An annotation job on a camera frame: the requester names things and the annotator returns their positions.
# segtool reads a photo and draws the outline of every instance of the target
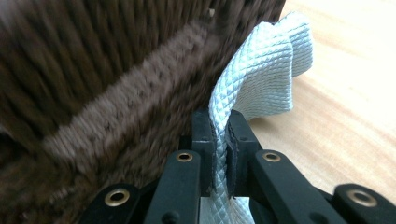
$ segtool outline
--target wooden surface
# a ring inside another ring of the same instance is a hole
[[[294,108],[253,132],[320,189],[353,182],[396,203],[396,1],[289,0],[291,11],[311,20],[314,66],[293,80]]]

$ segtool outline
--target brass rivet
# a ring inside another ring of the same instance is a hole
[[[377,201],[373,196],[360,189],[350,189],[346,192],[346,195],[352,202],[365,207],[376,207],[377,205]]]
[[[275,154],[275,153],[273,153],[273,152],[264,153],[264,154],[262,155],[262,157],[263,157],[265,160],[267,160],[267,161],[273,161],[273,162],[280,161],[280,156],[278,156],[277,154]]]
[[[179,153],[176,156],[178,161],[182,161],[182,162],[186,162],[186,161],[191,161],[192,160],[192,154],[187,153],[187,152],[183,152],[183,153]]]
[[[129,199],[129,191],[126,189],[113,189],[105,197],[107,206],[116,207],[126,203]]]

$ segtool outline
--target wooden floor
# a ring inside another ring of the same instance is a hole
[[[311,20],[314,66],[294,108],[250,122],[316,187],[354,182],[396,203],[396,1],[289,0]]]

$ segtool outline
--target light blue cloth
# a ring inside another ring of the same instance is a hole
[[[225,127],[231,110],[246,119],[292,109],[292,77],[312,65],[312,35],[308,19],[290,13],[275,25],[254,28],[218,80],[209,103],[216,129],[216,190],[201,200],[201,223],[254,223],[248,198],[229,199],[226,187]]]

